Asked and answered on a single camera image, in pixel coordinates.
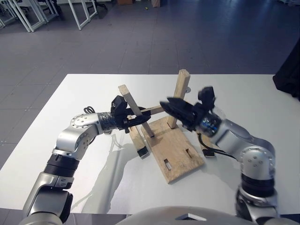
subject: gray floor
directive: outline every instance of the gray floor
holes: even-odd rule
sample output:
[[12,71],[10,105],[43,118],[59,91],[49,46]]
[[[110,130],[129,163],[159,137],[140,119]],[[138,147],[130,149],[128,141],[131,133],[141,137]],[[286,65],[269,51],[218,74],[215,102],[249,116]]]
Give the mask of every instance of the gray floor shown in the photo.
[[[299,7],[276,0],[107,6],[82,31],[68,6],[64,20],[34,33],[20,23],[0,30],[0,168],[68,73],[274,74],[300,33]],[[19,219],[17,210],[0,210],[0,225]]]

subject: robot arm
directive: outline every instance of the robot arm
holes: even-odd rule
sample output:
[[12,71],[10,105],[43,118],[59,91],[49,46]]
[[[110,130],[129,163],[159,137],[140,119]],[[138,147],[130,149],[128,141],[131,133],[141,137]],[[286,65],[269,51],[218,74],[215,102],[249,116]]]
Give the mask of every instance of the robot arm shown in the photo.
[[61,225],[67,220],[73,196],[66,190],[71,188],[73,175],[92,140],[116,128],[128,133],[128,127],[150,118],[147,114],[129,120],[128,115],[133,115],[132,110],[127,109],[123,97],[117,96],[110,112],[81,114],[71,120],[68,128],[59,134],[52,155],[27,198],[21,225]]
[[210,142],[240,162],[241,184],[236,195],[239,217],[258,223],[265,218],[278,217],[277,193],[274,189],[275,151],[271,143],[253,137],[243,127],[220,119],[214,112],[212,87],[198,94],[202,103],[191,105],[180,98],[161,102],[163,109],[179,119],[189,131],[197,131]]

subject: cardboard box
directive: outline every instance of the cardboard box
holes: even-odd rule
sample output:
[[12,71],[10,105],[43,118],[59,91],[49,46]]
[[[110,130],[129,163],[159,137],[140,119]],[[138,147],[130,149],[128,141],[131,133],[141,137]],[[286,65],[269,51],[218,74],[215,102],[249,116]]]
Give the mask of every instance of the cardboard box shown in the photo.
[[151,0],[152,6],[153,7],[160,7],[160,0]]
[[133,3],[133,0],[118,0],[118,5],[130,5]]

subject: black cable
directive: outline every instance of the black cable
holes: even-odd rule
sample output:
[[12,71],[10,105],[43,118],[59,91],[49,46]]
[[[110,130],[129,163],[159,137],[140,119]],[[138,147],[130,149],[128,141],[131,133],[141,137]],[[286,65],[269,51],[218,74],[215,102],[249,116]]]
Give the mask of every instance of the black cable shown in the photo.
[[94,110],[94,108],[93,108],[92,106],[85,107],[85,108],[83,109],[83,111],[84,111],[85,113],[95,113],[95,110]]
[[[85,108],[83,109],[83,111],[84,111],[85,113],[87,113],[87,114],[96,113],[96,111],[94,110],[94,108],[93,108],[92,106],[85,107]],[[94,138],[90,141],[89,145],[93,143],[93,141],[95,140],[95,138],[96,138],[96,137],[94,137]]]
[[224,155],[224,156],[228,156],[228,157],[234,158],[236,160],[235,157],[233,157],[230,154],[225,153],[223,150],[214,149],[214,148],[208,147],[206,144],[203,143],[201,134],[198,134],[198,140],[199,140],[200,144],[203,145],[206,149],[208,149],[210,151],[213,151],[214,153],[217,153],[217,154],[220,154],[220,155]]

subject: wooden plank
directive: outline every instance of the wooden plank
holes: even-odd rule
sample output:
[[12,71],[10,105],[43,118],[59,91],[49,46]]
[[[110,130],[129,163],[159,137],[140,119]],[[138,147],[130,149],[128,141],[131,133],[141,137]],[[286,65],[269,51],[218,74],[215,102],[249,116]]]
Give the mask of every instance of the wooden plank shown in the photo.
[[149,152],[148,152],[148,149],[145,146],[143,138],[140,135],[140,133],[139,133],[138,129],[136,128],[136,126],[129,127],[129,135],[131,137],[131,140],[132,140],[139,156],[141,158],[146,157],[149,154]]
[[[186,90],[188,88],[188,82],[191,75],[189,72],[185,69],[181,69],[178,74],[176,88],[174,92],[175,98],[184,98],[184,95],[186,94]],[[176,127],[177,119],[175,119],[173,116],[169,116],[168,118],[168,124],[171,129]]]
[[203,165],[204,161],[178,126],[171,129],[167,120],[168,117],[163,117],[149,124],[154,137],[149,137],[144,128],[142,133],[167,183],[170,183]]
[[[133,99],[133,97],[130,94],[130,92],[129,92],[128,88],[126,87],[126,85],[123,84],[123,85],[119,86],[119,91],[122,94],[122,96],[125,98],[125,100],[127,101],[128,105],[132,109],[133,113],[136,116],[141,116],[142,115],[141,110],[137,106],[135,100]],[[150,137],[154,136],[154,133],[150,129],[147,122],[143,123],[142,126],[145,128],[145,130],[147,131],[147,133],[149,134]]]
[[158,106],[155,106],[155,107],[151,107],[151,108],[141,110],[142,113],[147,112],[147,111],[150,111],[151,115],[154,115],[154,114],[163,112],[164,109],[160,105],[158,105]]

